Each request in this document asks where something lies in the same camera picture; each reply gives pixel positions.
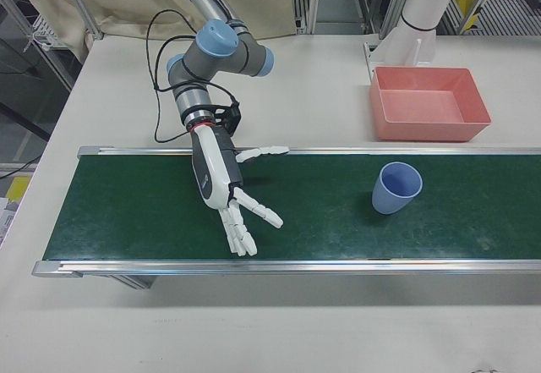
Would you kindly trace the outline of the white grey robot hand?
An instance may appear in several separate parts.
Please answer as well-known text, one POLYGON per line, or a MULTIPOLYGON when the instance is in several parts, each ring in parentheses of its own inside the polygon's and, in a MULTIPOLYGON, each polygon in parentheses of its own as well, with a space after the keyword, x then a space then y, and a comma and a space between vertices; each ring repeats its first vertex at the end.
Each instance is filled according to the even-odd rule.
POLYGON ((239 164, 261 155, 282 155, 286 146, 262 146, 239 151, 228 132, 218 125, 200 123, 191 131, 192 167, 204 203, 218 211, 232 253, 256 255, 257 246, 243 220, 241 207, 261 217, 275 228, 283 225, 272 209, 243 191, 239 164))

